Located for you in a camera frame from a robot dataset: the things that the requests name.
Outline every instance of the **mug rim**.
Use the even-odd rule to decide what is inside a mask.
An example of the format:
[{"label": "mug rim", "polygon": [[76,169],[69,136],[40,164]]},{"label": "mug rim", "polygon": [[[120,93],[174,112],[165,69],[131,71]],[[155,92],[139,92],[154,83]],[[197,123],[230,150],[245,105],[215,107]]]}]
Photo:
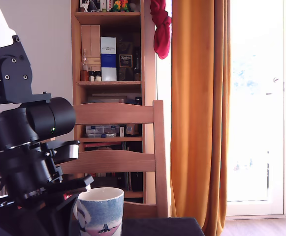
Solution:
[{"label": "mug rim", "polygon": [[[117,189],[117,190],[120,190],[120,194],[116,197],[113,197],[113,198],[109,198],[109,199],[101,199],[101,200],[85,200],[85,199],[81,199],[80,198],[80,195],[82,194],[87,194],[87,193],[90,193],[91,191],[100,191],[100,190],[104,190],[104,189]],[[114,188],[114,187],[100,187],[100,188],[91,188],[90,190],[88,190],[87,192],[82,192],[78,195],[78,200],[80,201],[85,201],[85,202],[103,202],[103,201],[109,201],[109,200],[113,200],[113,199],[116,199],[116,198],[119,198],[121,196],[124,196],[124,190],[120,189],[120,188]]]}]

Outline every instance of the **mug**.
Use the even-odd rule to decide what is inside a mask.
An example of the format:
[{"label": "mug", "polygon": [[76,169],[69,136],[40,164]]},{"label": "mug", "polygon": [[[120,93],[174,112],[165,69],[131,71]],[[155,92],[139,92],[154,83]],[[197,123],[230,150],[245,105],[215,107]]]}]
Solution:
[{"label": "mug", "polygon": [[73,212],[80,236],[120,236],[124,191],[118,188],[93,188],[78,196]]}]

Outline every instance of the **wooden floor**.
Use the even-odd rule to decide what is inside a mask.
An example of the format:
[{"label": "wooden floor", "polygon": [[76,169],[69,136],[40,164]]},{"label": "wooden floor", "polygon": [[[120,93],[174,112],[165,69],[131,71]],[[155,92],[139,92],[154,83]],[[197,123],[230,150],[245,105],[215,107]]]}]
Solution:
[{"label": "wooden floor", "polygon": [[227,220],[221,236],[286,236],[286,218]]}]

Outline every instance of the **blue and white box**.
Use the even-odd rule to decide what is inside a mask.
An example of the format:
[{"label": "blue and white box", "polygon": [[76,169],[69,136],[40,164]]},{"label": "blue and white box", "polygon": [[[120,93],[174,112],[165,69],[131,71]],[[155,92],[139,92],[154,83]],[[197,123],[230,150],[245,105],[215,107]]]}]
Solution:
[{"label": "blue and white box", "polygon": [[117,80],[117,47],[114,37],[101,37],[101,76],[102,81]]}]

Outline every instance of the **red cloth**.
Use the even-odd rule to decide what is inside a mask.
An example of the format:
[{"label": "red cloth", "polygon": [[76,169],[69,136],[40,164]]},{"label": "red cloth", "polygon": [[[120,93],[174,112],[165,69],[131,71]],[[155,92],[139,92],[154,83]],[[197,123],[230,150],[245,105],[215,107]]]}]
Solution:
[{"label": "red cloth", "polygon": [[160,59],[165,59],[170,49],[171,17],[168,16],[165,7],[165,0],[151,0],[151,15],[157,27],[154,36],[154,50]]}]

